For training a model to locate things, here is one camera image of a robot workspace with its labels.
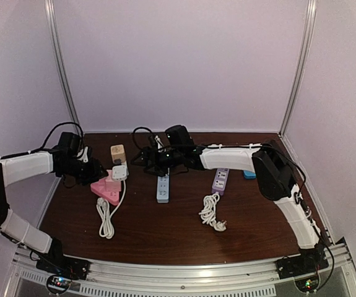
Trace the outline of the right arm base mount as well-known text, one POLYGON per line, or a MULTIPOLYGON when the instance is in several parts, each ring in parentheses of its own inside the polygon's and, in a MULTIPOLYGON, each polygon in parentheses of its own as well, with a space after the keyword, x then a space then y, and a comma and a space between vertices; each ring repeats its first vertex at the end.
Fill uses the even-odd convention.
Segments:
POLYGON ((299 277, 328 267, 329 262, 324 248, 319 244, 312 249, 300 249, 297 256, 285 256, 276 260, 276 269, 280 279, 299 277))

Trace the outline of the pink triangular power strip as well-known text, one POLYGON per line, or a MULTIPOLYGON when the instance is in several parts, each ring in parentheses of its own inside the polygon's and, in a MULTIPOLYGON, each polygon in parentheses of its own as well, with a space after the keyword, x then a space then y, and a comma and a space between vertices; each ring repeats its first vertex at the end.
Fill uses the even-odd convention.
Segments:
POLYGON ((101 179, 90 185, 90 190, 97 196, 105 199, 111 205, 117 206, 119 204, 120 192, 107 192, 104 186, 104 179, 101 179))

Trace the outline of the blue plug adapter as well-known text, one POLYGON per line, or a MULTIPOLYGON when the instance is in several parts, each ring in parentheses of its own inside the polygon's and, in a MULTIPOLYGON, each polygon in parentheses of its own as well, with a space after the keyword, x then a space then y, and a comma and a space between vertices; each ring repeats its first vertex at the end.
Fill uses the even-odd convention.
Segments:
POLYGON ((252 171, 243 171, 243 176, 245 179, 256 179, 256 173, 252 172, 252 171))

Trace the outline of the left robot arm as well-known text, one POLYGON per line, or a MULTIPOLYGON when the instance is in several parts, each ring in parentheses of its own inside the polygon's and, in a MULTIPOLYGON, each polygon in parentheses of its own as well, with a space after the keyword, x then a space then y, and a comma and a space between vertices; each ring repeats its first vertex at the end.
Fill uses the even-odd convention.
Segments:
POLYGON ((56 275, 64 274, 68 260, 56 251, 50 251, 54 239, 17 215, 7 201, 7 191, 20 183, 37 181, 53 174, 70 176, 76 184, 88 185, 107 176, 97 159, 85 148, 80 153, 60 149, 41 150, 19 156, 0 158, 0 234, 41 254, 46 254, 45 265, 56 275))

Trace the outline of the light blue power strip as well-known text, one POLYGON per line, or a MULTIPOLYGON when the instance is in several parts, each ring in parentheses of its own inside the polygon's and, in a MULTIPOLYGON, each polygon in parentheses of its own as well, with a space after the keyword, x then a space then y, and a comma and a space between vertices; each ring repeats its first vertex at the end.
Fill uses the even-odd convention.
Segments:
POLYGON ((170 198, 170 177, 158 177, 156 200, 159 204, 169 203, 170 198))

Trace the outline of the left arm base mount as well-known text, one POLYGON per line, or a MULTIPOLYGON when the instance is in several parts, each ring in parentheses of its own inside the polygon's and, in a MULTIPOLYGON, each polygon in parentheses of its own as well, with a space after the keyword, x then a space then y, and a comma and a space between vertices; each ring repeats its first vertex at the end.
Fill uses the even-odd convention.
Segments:
POLYGON ((49 252, 42 254, 35 252, 39 257, 36 268, 71 280, 85 280, 89 271, 90 262, 83 259, 65 256, 62 249, 51 247, 49 252))

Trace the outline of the white power strip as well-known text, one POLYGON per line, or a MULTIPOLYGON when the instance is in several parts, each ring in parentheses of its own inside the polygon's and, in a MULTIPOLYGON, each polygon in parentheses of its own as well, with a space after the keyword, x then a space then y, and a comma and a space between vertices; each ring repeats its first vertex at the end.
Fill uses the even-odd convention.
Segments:
POLYGON ((127 162, 120 159, 115 160, 112 167, 112 178, 114 180, 125 180, 128 176, 127 162))

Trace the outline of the pink cube socket adapter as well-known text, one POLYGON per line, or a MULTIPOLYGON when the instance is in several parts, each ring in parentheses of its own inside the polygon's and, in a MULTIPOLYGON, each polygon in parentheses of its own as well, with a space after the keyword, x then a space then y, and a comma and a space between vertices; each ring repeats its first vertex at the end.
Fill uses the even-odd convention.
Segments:
POLYGON ((104 178, 104 186, 107 192, 120 192, 121 181, 115 181, 112 178, 112 170, 107 170, 108 176, 104 178))

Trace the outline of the white pink plug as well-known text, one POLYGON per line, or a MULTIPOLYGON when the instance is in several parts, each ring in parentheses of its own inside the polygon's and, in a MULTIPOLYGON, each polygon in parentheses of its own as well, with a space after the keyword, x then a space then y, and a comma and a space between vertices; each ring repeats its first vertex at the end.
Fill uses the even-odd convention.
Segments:
POLYGON ((116 165, 111 170, 113 181, 125 181, 128 178, 128 167, 126 165, 116 165))

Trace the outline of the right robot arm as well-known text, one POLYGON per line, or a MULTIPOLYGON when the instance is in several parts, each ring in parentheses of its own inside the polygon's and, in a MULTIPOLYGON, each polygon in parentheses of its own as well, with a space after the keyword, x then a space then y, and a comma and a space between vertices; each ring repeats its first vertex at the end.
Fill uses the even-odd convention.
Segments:
POLYGON ((315 250, 321 244, 320 229, 302 197, 293 162, 272 143, 170 144, 163 148, 154 145, 140 148, 131 164, 141 166, 145 173, 155 176, 165 176, 170 168, 180 165, 200 171, 226 168, 254 172, 260 193, 278 206, 294 232, 300 252, 305 252, 297 259, 297 268, 310 273, 320 264, 321 256, 315 250))

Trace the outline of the purple power strip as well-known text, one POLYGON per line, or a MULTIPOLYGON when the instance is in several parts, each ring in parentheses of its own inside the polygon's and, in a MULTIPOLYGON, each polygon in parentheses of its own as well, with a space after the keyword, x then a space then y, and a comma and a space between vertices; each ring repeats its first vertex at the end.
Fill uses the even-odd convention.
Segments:
POLYGON ((226 168, 218 168, 214 181, 212 183, 212 194, 218 193, 220 196, 224 195, 225 188, 227 185, 227 179, 228 179, 228 174, 229 174, 229 169, 226 168))

